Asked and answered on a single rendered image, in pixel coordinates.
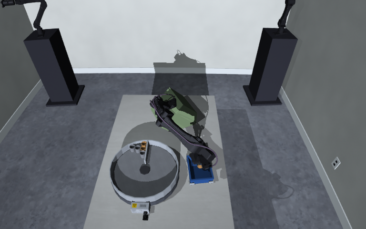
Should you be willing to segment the blue open crate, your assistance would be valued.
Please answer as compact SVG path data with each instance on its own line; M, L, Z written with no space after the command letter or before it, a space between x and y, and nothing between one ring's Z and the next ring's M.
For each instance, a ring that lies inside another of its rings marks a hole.
M209 181L213 181L214 175L212 171L212 167L208 169L198 168L197 164L193 164L190 156L187 156L187 164L189 171L190 183L209 183Z

